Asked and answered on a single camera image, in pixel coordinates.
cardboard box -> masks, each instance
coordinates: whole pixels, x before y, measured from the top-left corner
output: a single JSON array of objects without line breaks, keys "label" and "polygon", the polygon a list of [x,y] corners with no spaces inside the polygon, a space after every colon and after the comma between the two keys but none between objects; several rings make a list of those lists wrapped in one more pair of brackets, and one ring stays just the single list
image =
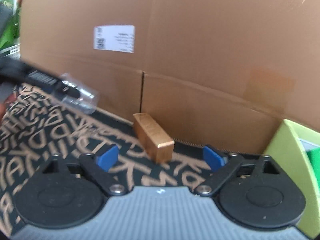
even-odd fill
[{"label": "cardboard box", "polygon": [[[22,58],[121,117],[141,103],[173,138],[262,153],[284,118],[320,131],[320,0],[23,0],[21,15]],[[135,26],[134,53],[93,49],[114,24]]]}]

lime green container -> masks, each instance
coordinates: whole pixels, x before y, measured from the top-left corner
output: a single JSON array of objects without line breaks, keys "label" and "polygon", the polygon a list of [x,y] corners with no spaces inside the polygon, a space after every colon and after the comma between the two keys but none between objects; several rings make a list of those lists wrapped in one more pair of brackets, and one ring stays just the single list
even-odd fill
[{"label": "lime green container", "polygon": [[298,228],[311,239],[320,233],[320,192],[302,140],[320,145],[320,133],[290,120],[283,120],[265,155],[270,155],[290,176],[306,198]]},{"label": "lime green container", "polygon": [[13,17],[13,0],[0,0],[0,4],[12,9],[12,18],[8,22],[3,35],[0,37],[0,50],[13,45],[14,37],[16,35],[15,18]]},{"label": "lime green container", "polygon": [[15,39],[20,37],[20,13],[21,7],[18,5],[16,13],[14,14]]}]

gray gripper base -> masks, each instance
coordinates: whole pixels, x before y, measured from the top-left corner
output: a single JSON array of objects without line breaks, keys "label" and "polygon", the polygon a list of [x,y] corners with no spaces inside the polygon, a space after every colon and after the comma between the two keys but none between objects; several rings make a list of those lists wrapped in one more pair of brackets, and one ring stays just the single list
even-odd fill
[{"label": "gray gripper base", "polygon": [[135,187],[112,197],[102,211],[73,228],[48,230],[25,226],[13,240],[306,240],[295,227],[261,232],[227,219],[214,201],[187,187]]}]

gold block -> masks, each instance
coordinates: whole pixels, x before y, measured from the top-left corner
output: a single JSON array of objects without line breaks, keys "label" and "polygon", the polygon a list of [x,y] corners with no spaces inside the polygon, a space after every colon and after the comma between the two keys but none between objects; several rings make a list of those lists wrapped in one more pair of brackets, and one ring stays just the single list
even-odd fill
[{"label": "gold block", "polygon": [[134,114],[133,117],[133,130],[150,158],[157,164],[170,161],[174,140],[149,114]]}]

black patterned mat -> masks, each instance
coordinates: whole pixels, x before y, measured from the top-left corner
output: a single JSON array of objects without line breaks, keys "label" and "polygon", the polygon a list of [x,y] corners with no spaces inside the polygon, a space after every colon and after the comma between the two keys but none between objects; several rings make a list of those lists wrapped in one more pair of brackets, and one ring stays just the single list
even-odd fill
[{"label": "black patterned mat", "polygon": [[1,231],[11,235],[21,227],[12,197],[56,152],[72,161],[81,153],[96,153],[106,145],[117,144],[119,161],[109,172],[129,189],[135,185],[185,185],[194,189],[210,176],[201,149],[176,143],[172,161],[155,165],[130,125],[97,111],[92,116],[60,105],[37,88],[20,88],[0,128]]}]

